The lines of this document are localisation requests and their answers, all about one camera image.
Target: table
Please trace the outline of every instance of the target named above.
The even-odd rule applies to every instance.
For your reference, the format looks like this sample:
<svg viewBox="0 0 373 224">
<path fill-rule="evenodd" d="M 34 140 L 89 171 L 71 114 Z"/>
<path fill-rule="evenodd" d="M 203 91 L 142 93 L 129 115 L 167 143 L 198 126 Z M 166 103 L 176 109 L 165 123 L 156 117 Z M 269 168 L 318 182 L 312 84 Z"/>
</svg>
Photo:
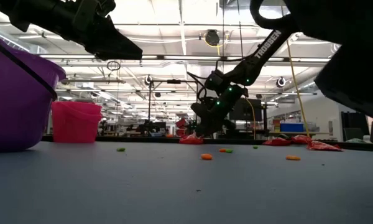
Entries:
<svg viewBox="0 0 373 224">
<path fill-rule="evenodd" d="M 0 154 L 0 223 L 373 223 L 373 152 L 41 142 Z"/>
</svg>

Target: white wall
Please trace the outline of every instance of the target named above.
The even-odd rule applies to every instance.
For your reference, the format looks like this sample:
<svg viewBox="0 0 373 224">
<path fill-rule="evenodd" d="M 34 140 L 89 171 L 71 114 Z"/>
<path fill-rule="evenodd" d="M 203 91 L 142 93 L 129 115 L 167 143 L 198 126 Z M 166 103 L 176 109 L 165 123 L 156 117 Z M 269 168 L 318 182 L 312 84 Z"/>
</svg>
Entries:
<svg viewBox="0 0 373 224">
<path fill-rule="evenodd" d="M 305 112 L 305 118 L 308 122 L 314 122 L 320 128 L 320 132 L 329 132 L 329 121 L 333 122 L 333 135 L 319 134 L 313 139 L 336 139 L 343 140 L 341 130 L 341 111 L 351 110 L 343 105 L 340 105 L 333 100 L 323 96 L 322 92 L 316 91 L 317 95 L 302 96 L 302 102 Z M 277 116 L 280 114 L 290 113 L 300 110 L 298 99 L 294 104 L 279 104 L 279 108 L 268 109 L 268 117 Z"/>
</svg>

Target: yellow cable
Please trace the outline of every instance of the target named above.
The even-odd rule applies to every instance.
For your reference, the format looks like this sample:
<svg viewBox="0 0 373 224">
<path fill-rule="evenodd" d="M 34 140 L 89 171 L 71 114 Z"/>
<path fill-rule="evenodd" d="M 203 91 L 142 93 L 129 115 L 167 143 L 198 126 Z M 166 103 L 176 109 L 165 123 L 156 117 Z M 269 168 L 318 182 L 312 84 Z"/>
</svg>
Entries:
<svg viewBox="0 0 373 224">
<path fill-rule="evenodd" d="M 250 101 L 247 99 L 247 98 L 245 98 L 246 99 L 246 101 L 250 104 L 250 106 L 251 106 L 251 110 L 253 111 L 253 122 L 254 122 L 254 125 L 253 125 L 253 137 L 254 137 L 254 140 L 256 140 L 256 115 L 254 114 L 254 108 L 253 108 L 253 105 L 250 103 Z"/>
<path fill-rule="evenodd" d="M 293 67 L 292 53 L 291 53 L 291 51 L 290 51 L 290 45 L 289 45 L 289 43 L 288 43 L 288 39 L 286 40 L 286 44 L 287 44 L 287 52 L 288 52 L 288 57 L 289 57 L 289 61 L 290 61 L 290 66 L 291 66 L 291 68 L 292 68 L 292 76 L 293 76 L 294 87 L 296 88 L 298 102 L 300 102 L 301 114 L 303 115 L 304 126 L 305 126 L 305 132 L 306 132 L 306 135 L 307 135 L 308 137 L 310 137 L 310 131 L 308 130 L 308 123 L 306 122 L 306 119 L 305 119 L 305 113 L 304 113 L 303 102 L 301 101 L 300 91 L 298 90 L 298 85 L 297 85 L 297 81 L 296 81 L 296 76 L 295 76 L 295 74 L 294 74 L 294 67 Z"/>
</svg>

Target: ceiling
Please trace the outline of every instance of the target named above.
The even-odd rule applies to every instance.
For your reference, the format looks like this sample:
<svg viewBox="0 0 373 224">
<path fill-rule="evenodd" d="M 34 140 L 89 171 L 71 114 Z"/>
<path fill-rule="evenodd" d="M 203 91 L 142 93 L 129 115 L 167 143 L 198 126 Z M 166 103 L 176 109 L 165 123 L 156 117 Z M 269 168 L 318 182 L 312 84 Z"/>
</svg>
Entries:
<svg viewBox="0 0 373 224">
<path fill-rule="evenodd" d="M 218 0 L 116 0 L 117 7 L 109 15 L 116 28 L 133 40 L 144 51 L 144 55 L 176 55 L 180 58 L 183 55 L 241 57 L 251 54 L 270 30 L 261 29 L 254 23 L 247 7 L 248 1 L 241 0 L 240 16 L 235 7 L 236 1 L 227 0 L 227 2 L 229 4 L 226 4 L 225 10 L 223 10 L 222 1 Z M 280 6 L 276 6 L 274 2 L 276 1 L 261 7 L 264 17 L 282 16 Z M 219 49 L 207 45 L 203 38 L 199 38 L 199 36 L 204 36 L 208 29 L 218 31 L 220 42 L 223 43 Z M 83 80 L 82 82 L 59 83 L 57 88 L 60 90 L 58 91 L 60 96 L 91 98 L 91 94 L 88 92 L 77 91 L 77 89 L 85 88 L 94 88 L 97 91 L 121 90 L 122 92 L 108 91 L 107 94 L 110 94 L 110 97 L 107 96 L 108 99 L 99 96 L 94 98 L 96 102 L 107 103 L 104 106 L 106 116 L 123 114 L 140 118 L 146 117 L 149 94 L 143 91 L 136 94 L 135 90 L 148 90 L 144 83 L 144 79 L 148 75 L 154 80 L 191 81 L 192 79 L 187 76 L 187 70 L 196 75 L 207 77 L 215 67 L 215 61 L 198 59 L 122 60 L 118 61 L 121 68 L 111 72 L 106 68 L 107 62 L 90 58 L 81 59 L 81 57 L 88 56 L 82 46 L 63 40 L 60 36 L 35 25 L 31 25 L 29 30 L 23 33 L 13 27 L 6 15 L 1 13 L 0 34 L 21 45 L 43 48 L 44 50 L 39 53 L 45 53 L 47 58 L 61 65 L 69 79 Z M 329 42 L 311 39 L 302 34 L 293 35 L 290 39 L 290 51 L 292 58 L 296 60 L 294 71 L 298 83 L 312 79 L 333 54 L 334 48 L 334 44 Z M 47 56 L 53 54 L 59 55 L 56 55 L 56 58 Z M 68 54 L 72 54 L 75 59 L 64 59 Z M 274 57 L 288 57 L 287 46 L 282 46 Z M 228 72 L 235 66 L 235 63 L 225 63 L 224 65 L 220 64 L 219 68 Z M 293 86 L 290 83 L 283 89 L 275 86 L 276 79 L 280 77 L 284 77 L 288 81 L 292 80 L 290 64 L 288 62 L 268 63 L 262 69 L 256 82 L 247 88 L 251 93 L 291 92 Z M 156 87 L 155 91 L 161 92 L 161 97 L 151 95 L 155 104 L 152 106 L 154 116 L 165 114 L 175 117 L 175 114 L 180 112 L 193 116 L 189 105 L 196 101 L 196 85 L 194 83 L 174 85 L 163 82 L 159 86 L 156 84 Z M 118 106 L 115 105 L 114 99 L 116 98 L 121 101 Z M 274 99 L 274 95 L 264 95 L 263 100 L 281 101 L 281 99 Z"/>
</svg>

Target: pink plastic basket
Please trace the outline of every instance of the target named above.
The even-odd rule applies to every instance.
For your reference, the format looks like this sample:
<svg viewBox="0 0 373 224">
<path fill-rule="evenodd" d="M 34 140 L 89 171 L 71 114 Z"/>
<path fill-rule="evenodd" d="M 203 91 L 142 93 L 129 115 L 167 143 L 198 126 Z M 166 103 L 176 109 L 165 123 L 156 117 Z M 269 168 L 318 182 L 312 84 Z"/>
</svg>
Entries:
<svg viewBox="0 0 373 224">
<path fill-rule="evenodd" d="M 53 102 L 53 138 L 62 143 L 93 143 L 101 107 L 92 103 Z"/>
</svg>

